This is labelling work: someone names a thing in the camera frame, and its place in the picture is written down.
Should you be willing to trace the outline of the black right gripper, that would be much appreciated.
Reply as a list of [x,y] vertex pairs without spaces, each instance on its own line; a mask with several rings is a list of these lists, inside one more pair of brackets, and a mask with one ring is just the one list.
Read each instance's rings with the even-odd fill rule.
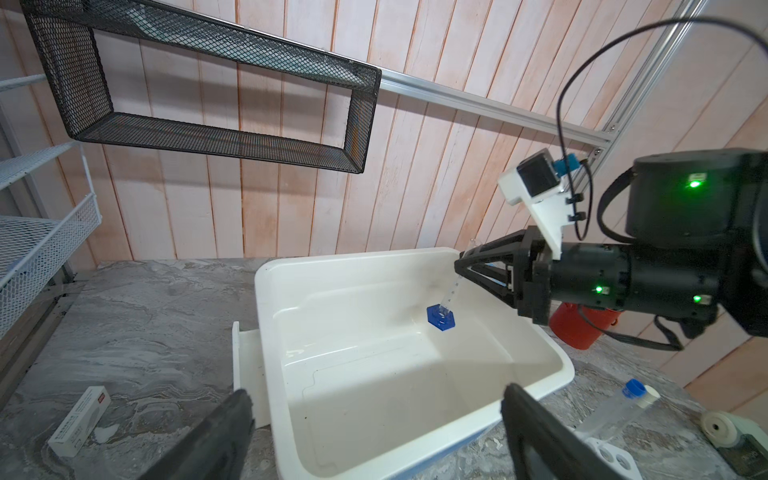
[[625,245],[566,243],[556,260],[539,229],[529,227],[461,252],[454,271],[519,315],[546,324],[553,300],[623,310],[630,252]]

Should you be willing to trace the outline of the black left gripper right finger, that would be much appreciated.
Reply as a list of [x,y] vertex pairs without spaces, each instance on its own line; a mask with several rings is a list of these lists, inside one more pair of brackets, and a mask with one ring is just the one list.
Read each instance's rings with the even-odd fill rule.
[[506,386],[501,416],[517,479],[624,477],[518,384]]

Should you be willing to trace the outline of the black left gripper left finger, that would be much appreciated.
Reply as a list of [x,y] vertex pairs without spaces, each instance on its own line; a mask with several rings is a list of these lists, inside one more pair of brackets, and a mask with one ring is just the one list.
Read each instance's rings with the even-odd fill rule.
[[255,430],[253,402],[234,391],[140,479],[239,479]]

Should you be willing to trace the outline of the blue-capped test tube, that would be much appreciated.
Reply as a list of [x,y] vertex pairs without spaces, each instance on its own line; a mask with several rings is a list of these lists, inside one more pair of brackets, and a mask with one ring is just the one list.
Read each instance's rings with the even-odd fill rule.
[[608,442],[637,420],[660,399],[659,392],[637,379],[626,382],[619,392],[604,400],[575,429],[577,437]]

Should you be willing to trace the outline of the blue-based graduated cylinder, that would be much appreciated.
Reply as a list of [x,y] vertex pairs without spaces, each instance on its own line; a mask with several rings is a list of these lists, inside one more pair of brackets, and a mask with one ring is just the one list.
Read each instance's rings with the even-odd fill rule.
[[461,276],[456,275],[451,287],[447,290],[442,300],[427,308],[428,323],[440,331],[446,331],[455,327],[453,304],[459,290]]

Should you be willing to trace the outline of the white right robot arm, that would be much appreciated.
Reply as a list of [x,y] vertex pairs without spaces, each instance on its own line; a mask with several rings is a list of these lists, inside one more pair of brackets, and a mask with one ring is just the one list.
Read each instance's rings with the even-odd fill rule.
[[749,149],[637,159],[606,189],[629,195],[626,229],[604,244],[549,247],[535,227],[463,252],[458,275],[545,324],[552,301],[650,314],[693,339],[727,312],[767,333],[767,155]]

